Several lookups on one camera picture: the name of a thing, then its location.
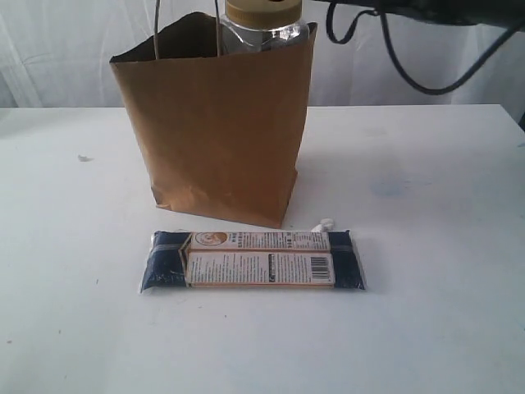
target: plastic jar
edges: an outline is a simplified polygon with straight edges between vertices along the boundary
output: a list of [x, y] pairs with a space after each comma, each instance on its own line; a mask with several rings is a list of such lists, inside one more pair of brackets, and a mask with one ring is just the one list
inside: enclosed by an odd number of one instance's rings
[[309, 36], [302, 0], [226, 0], [224, 53], [254, 53], [300, 43]]

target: jar lid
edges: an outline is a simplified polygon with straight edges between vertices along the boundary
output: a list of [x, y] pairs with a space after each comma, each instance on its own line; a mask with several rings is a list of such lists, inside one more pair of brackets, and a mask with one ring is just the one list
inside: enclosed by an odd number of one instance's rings
[[303, 0], [226, 0], [226, 16], [249, 29], [276, 29], [301, 19]]

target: table surface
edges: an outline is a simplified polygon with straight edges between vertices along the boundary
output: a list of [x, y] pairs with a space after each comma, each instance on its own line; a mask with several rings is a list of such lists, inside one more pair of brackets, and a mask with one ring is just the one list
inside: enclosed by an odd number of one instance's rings
[[525, 392], [501, 107], [310, 108], [297, 167], [285, 229], [351, 229], [367, 291], [139, 295], [154, 231], [258, 227], [154, 208], [124, 109], [0, 110], [0, 392]]

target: white backdrop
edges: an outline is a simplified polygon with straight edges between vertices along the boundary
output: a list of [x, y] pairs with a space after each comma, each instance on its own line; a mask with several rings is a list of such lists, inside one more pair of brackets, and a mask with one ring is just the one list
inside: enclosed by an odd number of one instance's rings
[[[431, 97], [397, 75], [378, 18], [364, 16], [349, 44], [334, 45], [324, 29], [327, 3], [304, 1], [304, 19], [320, 24], [312, 105], [501, 103], [516, 120], [525, 112], [525, 33], [463, 88]], [[153, 9], [154, 0], [0, 0], [0, 107], [121, 106], [108, 61], [151, 35]], [[162, 0], [162, 25], [192, 11], [213, 14], [213, 2]], [[339, 36], [358, 11], [338, 6]], [[502, 31], [389, 21], [400, 61], [429, 87], [457, 79]]]

